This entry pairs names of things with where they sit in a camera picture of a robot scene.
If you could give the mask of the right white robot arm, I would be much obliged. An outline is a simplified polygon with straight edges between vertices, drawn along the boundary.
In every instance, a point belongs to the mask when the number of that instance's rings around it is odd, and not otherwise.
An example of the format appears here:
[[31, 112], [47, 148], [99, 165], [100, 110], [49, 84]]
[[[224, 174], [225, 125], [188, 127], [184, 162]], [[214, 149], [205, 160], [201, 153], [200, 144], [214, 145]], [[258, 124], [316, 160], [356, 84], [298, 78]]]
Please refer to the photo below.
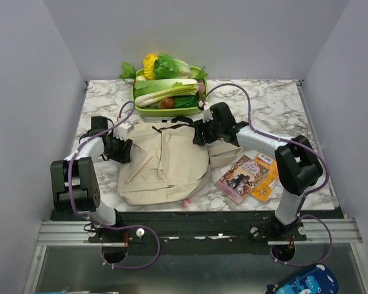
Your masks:
[[329, 172], [324, 159], [312, 148], [307, 137], [286, 138], [256, 129], [251, 122], [237, 122], [224, 102], [212, 105], [193, 123], [193, 143], [199, 146], [223, 140], [237, 147], [257, 150], [276, 161], [283, 186], [280, 203], [270, 224], [270, 234], [283, 240], [292, 233], [291, 224], [298, 220], [304, 197], [321, 187], [319, 178]]

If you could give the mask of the beige canvas backpack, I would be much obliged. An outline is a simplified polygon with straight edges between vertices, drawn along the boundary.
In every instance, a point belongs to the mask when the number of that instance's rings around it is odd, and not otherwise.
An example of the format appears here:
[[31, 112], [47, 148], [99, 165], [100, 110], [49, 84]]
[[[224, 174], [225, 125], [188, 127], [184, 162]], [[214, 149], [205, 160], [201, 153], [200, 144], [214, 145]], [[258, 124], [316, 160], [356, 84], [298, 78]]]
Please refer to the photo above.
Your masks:
[[181, 119], [136, 124], [129, 134], [131, 161], [119, 169], [119, 195], [132, 206], [184, 200], [208, 183], [211, 169], [231, 164], [242, 152], [223, 141], [195, 145], [194, 135]]

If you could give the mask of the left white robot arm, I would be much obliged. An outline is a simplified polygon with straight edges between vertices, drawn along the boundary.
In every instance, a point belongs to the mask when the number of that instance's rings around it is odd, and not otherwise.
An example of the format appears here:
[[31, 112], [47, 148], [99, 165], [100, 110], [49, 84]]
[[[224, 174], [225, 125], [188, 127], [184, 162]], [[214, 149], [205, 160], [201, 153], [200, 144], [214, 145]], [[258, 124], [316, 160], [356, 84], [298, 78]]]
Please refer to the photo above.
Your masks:
[[109, 126], [103, 116], [91, 118], [91, 129], [79, 139], [79, 146], [63, 160], [50, 165], [53, 205], [61, 213], [73, 213], [97, 225], [111, 242], [123, 237], [118, 212], [101, 200], [94, 163], [99, 157], [121, 164], [130, 163], [133, 125], [128, 122]]

